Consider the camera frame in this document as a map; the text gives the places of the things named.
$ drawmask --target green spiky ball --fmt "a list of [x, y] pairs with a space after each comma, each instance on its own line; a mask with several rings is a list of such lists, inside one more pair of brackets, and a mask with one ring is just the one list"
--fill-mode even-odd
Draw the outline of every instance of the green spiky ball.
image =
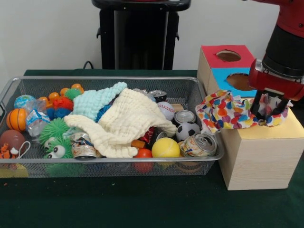
[[64, 139], [63, 137], [56, 138], [54, 141], [51, 141], [50, 148], [47, 150], [47, 153], [53, 152], [54, 147], [63, 146], [66, 150], [65, 155], [62, 158], [73, 158], [72, 154], [72, 145], [69, 138]]
[[63, 119], [58, 118], [51, 121], [48, 125], [46, 125], [43, 131], [40, 134], [39, 141], [41, 145], [50, 138], [61, 138], [62, 134], [67, 132], [69, 127], [67, 126], [66, 122]]
[[78, 177], [85, 170], [85, 166], [81, 163], [56, 163], [46, 167], [50, 177]]
[[75, 97], [81, 95], [81, 92], [79, 89], [69, 89], [66, 91], [65, 96], [69, 98], [70, 100], [74, 100]]

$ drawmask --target can lid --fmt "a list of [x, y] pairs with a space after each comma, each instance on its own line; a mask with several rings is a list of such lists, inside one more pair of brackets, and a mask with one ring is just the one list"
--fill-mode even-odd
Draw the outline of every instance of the can lid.
[[166, 138], [166, 137], [167, 137], [166, 132], [161, 132], [161, 133], [159, 133], [159, 135], [156, 137], [156, 140], [159, 140], [159, 139], [161, 139], [161, 138]]
[[178, 123], [194, 122], [195, 115], [188, 110], [179, 111], [175, 114], [175, 121]]
[[210, 153], [214, 152], [218, 147], [213, 136], [208, 134], [197, 134], [195, 142], [202, 150]]
[[167, 93], [162, 90], [153, 90], [153, 91], [150, 91], [149, 94], [151, 94], [152, 96], [166, 96], [167, 95]]

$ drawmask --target baseball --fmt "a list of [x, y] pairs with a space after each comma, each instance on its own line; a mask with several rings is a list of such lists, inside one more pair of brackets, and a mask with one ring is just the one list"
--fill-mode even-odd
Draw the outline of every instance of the baseball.
[[162, 102], [157, 103], [157, 105], [167, 120], [171, 121], [174, 118], [174, 109], [171, 104], [169, 104], [168, 102], [162, 101]]

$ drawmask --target red robot arm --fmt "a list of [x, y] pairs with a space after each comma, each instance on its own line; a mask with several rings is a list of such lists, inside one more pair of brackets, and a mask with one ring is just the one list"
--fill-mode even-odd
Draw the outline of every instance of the red robot arm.
[[262, 61], [255, 60], [249, 86], [257, 90], [251, 108], [257, 114], [263, 93], [282, 102], [273, 114], [282, 112], [289, 100], [304, 96], [304, 0], [254, 0], [280, 6], [276, 27]]

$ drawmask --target wooden cube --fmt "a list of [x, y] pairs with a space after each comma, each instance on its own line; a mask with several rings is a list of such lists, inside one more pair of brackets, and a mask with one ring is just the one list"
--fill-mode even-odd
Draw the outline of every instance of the wooden cube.
[[[241, 91], [225, 81], [230, 74], [249, 73], [254, 58], [245, 46], [202, 46], [199, 60], [197, 78], [207, 94], [224, 89], [233, 96], [255, 96], [255, 90]], [[304, 129], [291, 110], [280, 126], [222, 129], [220, 134], [226, 153], [219, 164], [228, 190], [288, 187], [304, 149]]]
[[219, 164], [228, 190], [288, 187], [304, 149], [304, 129], [291, 110], [282, 125], [221, 134], [226, 153]]
[[202, 46], [197, 78], [207, 94], [219, 89], [231, 90], [234, 96], [254, 97], [256, 90], [242, 91], [228, 82], [230, 75], [248, 75], [254, 61], [244, 45]]

